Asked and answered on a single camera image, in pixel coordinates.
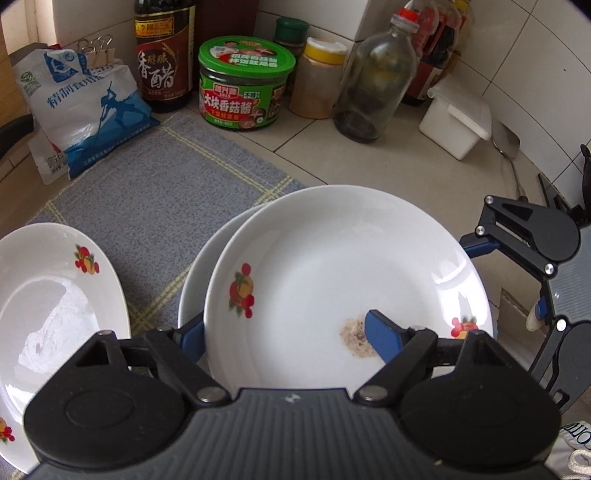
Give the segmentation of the white plate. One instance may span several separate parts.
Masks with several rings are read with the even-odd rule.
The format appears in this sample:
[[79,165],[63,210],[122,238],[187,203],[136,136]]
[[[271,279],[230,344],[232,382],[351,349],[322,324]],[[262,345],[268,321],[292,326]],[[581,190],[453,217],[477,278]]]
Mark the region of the white plate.
[[355,391],[383,366],[363,337],[374,309],[443,338],[494,329],[474,264],[417,206],[360,186],[288,194],[217,260],[204,305],[209,370],[231,393]]
[[249,208],[222,225],[195,257],[184,280],[177,312],[177,326],[182,327],[204,310],[205,297],[214,267],[226,244],[263,205]]
[[130,335],[119,278],[82,232],[35,223],[1,240],[1,456],[31,472],[24,432],[29,402],[96,332]]

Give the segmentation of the metal spoon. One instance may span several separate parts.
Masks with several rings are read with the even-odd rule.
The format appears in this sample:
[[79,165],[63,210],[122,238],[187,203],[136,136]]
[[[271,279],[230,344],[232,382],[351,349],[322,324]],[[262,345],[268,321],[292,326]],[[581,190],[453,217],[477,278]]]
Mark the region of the metal spoon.
[[515,181],[516,197],[519,201],[528,202],[529,199],[520,181],[515,165],[515,159],[520,151],[519,137],[504,123],[496,118],[492,119],[491,140],[497,151],[509,162]]

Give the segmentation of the white plastic seasoning box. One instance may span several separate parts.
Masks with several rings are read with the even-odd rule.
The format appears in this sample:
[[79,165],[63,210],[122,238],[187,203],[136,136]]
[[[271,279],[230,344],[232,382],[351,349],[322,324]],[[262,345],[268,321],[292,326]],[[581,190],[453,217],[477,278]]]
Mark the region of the white plastic seasoning box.
[[431,87],[432,100],[419,131],[462,161],[475,145],[492,137],[489,105],[450,75]]

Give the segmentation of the grey checked cloth mat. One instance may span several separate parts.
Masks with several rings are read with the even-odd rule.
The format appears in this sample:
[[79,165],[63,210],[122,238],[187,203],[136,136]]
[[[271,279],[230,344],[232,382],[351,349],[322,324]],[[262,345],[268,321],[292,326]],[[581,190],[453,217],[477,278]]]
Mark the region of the grey checked cloth mat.
[[120,280],[133,335],[176,322],[180,291],[205,242],[243,211],[318,179],[189,109],[117,148],[75,180],[44,186],[26,160],[1,183],[1,232],[52,222],[88,235]]

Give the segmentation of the clear glass bottle red cap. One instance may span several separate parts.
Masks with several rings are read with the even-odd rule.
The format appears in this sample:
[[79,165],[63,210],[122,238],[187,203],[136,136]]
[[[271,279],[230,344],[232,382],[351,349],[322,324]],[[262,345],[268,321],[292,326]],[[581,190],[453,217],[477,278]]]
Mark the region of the clear glass bottle red cap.
[[413,37],[419,19],[418,12],[403,8],[392,16],[389,31],[360,43],[332,113],[339,133],[359,143],[383,135],[417,73]]

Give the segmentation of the sauce bottles group right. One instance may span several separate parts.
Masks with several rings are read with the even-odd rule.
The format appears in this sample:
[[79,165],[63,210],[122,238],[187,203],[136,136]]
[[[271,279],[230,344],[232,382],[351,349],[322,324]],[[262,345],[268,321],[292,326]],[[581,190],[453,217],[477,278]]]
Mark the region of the sauce bottles group right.
[[469,1],[408,1],[405,9],[413,13],[419,25],[413,37],[419,63],[403,98],[405,104],[422,106],[429,89],[457,60],[460,37],[470,19],[469,4]]

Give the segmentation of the yellow lid spice jar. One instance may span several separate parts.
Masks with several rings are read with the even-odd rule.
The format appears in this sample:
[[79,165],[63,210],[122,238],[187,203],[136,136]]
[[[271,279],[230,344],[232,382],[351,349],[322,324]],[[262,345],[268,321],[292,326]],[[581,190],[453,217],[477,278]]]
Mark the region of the yellow lid spice jar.
[[308,119],[332,114],[339,96],[348,49],[340,42],[308,37],[297,63],[290,111]]

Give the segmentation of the white blue salt bag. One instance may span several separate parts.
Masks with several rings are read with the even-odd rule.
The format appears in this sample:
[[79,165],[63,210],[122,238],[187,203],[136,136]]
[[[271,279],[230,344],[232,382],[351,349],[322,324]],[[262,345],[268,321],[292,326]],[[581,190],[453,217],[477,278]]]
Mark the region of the white blue salt bag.
[[158,124],[119,60],[94,68],[72,49],[38,48],[13,72],[37,124],[65,155],[72,179]]

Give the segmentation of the green lid mushroom sauce jar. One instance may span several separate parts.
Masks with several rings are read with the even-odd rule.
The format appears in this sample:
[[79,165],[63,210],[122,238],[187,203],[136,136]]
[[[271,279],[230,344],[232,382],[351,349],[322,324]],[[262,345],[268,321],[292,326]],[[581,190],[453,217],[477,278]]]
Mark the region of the green lid mushroom sauce jar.
[[283,46],[238,35],[203,42],[198,62],[202,118],[236,131],[276,121],[287,78],[296,66],[296,58]]

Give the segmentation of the green cap small jar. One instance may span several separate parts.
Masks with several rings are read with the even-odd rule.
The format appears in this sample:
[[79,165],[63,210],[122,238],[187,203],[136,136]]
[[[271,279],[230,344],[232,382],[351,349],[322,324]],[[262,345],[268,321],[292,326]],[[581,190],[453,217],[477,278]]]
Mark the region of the green cap small jar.
[[304,46],[310,24],[300,19],[280,17],[276,20],[276,30],[273,41],[288,49],[298,49]]

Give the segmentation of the dark vinegar bottle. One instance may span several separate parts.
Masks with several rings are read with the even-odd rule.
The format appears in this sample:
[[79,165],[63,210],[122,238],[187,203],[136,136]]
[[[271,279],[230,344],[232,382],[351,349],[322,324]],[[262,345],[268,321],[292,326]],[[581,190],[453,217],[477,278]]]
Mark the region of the dark vinegar bottle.
[[181,109],[190,101],[195,7],[190,0],[134,2],[139,89],[156,113]]

